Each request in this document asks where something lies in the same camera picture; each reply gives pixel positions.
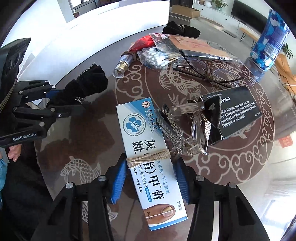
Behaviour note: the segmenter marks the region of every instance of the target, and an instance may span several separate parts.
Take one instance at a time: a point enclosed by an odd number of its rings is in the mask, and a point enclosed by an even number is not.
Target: toe nail cream box
[[[127,158],[167,148],[150,98],[119,104],[117,114]],[[145,162],[130,171],[150,230],[187,219],[170,158]]]

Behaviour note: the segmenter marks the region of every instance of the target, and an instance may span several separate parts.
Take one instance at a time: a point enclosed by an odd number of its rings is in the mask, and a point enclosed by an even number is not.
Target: black product box
[[[203,102],[214,97],[221,97],[221,119],[218,128],[212,125],[209,145],[225,140],[256,119],[262,113],[247,86],[229,88],[201,96]]]

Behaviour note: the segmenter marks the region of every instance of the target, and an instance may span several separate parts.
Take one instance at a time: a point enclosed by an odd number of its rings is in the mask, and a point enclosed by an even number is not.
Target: string tied around box
[[[156,153],[151,153],[151,154],[147,154],[139,157],[127,158],[126,162],[128,164],[128,168],[131,169],[145,162],[159,161],[166,158],[170,158],[169,149],[164,149]]]

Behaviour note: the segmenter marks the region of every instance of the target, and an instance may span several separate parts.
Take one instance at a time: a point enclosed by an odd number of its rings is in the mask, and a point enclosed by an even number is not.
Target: wooden bench
[[[239,28],[239,29],[242,31],[242,37],[240,39],[240,42],[244,39],[244,37],[246,35],[250,36],[253,39],[253,43],[252,43],[252,47],[251,47],[251,50],[252,50],[252,48],[255,46],[255,44],[259,40],[260,36],[258,36],[258,35],[256,36],[255,35],[256,33],[251,33],[249,30],[247,30],[245,28]]]

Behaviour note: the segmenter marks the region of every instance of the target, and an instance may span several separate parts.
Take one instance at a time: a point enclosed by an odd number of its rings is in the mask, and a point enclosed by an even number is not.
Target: blue sleeve
[[[0,192],[5,184],[5,178],[7,173],[7,163],[5,163],[2,159],[0,159]],[[0,193],[0,207],[2,204],[2,196]]]

